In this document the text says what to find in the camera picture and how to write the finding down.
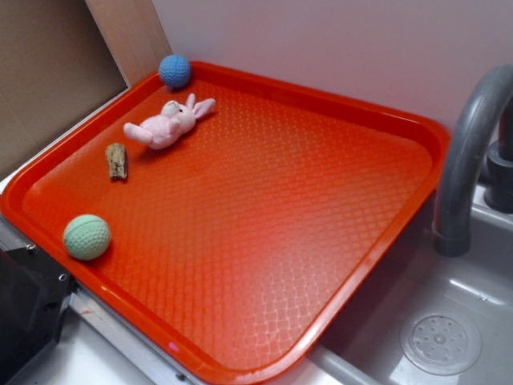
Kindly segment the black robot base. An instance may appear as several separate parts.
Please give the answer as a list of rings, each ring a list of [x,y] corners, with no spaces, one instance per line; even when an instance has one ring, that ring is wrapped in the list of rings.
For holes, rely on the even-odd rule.
[[[40,248],[1,252],[1,383],[10,384],[59,343],[74,284]]]

